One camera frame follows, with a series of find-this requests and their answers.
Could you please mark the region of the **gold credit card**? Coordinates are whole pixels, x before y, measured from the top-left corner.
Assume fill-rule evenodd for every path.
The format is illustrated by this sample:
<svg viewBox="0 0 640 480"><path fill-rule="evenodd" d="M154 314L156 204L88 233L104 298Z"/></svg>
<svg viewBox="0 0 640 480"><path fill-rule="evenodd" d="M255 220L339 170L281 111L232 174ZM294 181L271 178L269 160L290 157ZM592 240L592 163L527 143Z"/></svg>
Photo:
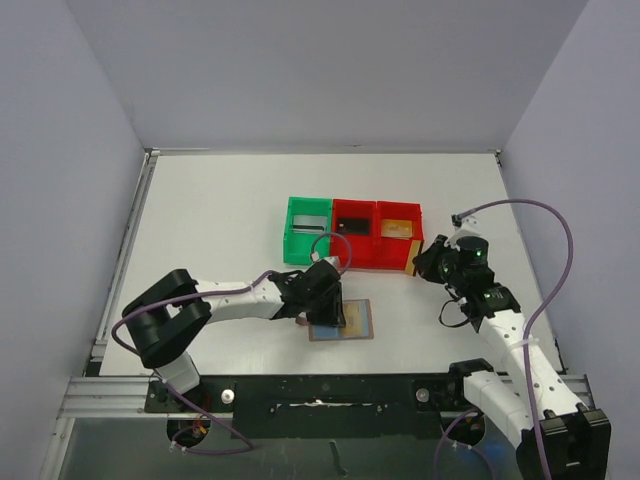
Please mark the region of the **gold credit card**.
<svg viewBox="0 0 640 480"><path fill-rule="evenodd" d="M403 219L382 219L381 236L384 238L410 239L413 236L413 222Z"/></svg>
<svg viewBox="0 0 640 480"><path fill-rule="evenodd" d="M409 251L407 254L407 261L404 269L404 272L406 275L409 275L409 276L416 275L416 267L415 267L414 259L421 254L423 244L424 244L423 240L411 241L411 245L409 247Z"/></svg>
<svg viewBox="0 0 640 480"><path fill-rule="evenodd" d="M369 313L366 302L346 302L343 306L345 326L341 330L344 338L366 338L370 334Z"/></svg>

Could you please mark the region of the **brown leather card holder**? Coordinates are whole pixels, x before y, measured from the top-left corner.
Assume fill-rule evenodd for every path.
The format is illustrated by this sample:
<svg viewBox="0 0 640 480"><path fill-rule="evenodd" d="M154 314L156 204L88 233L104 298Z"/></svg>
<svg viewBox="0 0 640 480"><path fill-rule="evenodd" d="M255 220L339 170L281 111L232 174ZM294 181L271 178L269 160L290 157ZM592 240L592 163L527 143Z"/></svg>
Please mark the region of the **brown leather card holder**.
<svg viewBox="0 0 640 480"><path fill-rule="evenodd" d="M345 317L343 327L311 325L304 316L296 318L295 323L308 329L310 342L370 340L374 338L369 299L344 301L343 313Z"/></svg>

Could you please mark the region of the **dark grey credit card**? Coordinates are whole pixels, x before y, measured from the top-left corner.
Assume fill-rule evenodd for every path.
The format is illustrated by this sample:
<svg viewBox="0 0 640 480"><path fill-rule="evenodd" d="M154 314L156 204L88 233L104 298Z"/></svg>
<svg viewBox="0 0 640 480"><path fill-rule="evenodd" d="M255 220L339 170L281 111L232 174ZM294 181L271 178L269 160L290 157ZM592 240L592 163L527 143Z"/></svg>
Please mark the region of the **dark grey credit card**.
<svg viewBox="0 0 640 480"><path fill-rule="evenodd" d="M360 217L339 217L335 231L341 235L369 236L371 234L371 221Z"/></svg>

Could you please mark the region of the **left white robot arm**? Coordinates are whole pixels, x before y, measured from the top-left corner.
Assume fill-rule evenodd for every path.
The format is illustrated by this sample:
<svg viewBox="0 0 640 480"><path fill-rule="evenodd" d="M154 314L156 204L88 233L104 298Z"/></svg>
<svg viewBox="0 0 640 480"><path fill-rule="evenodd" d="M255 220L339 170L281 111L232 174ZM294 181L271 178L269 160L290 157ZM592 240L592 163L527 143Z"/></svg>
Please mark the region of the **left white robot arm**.
<svg viewBox="0 0 640 480"><path fill-rule="evenodd" d="M342 273L339 259L327 257L305 270L269 270L249 283L213 282L201 291L187 270L176 269L125 307L112 339L173 391L185 394L201 384L187 349L210 323L303 315L310 324L345 326Z"/></svg>

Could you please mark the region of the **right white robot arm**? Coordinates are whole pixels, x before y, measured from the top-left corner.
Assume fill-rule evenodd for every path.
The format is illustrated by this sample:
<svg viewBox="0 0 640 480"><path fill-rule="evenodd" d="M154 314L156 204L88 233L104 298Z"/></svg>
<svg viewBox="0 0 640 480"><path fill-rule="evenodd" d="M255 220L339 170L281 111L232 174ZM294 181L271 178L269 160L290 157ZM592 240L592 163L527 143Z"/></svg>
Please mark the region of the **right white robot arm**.
<svg viewBox="0 0 640 480"><path fill-rule="evenodd" d="M609 419L567 386L527 332L520 304L488 265L488 249L475 235L439 235L413 260L422 279L444 286L459 304L513 384L506 387L480 360L460 362L463 398L509 440L523 478L605 478Z"/></svg>

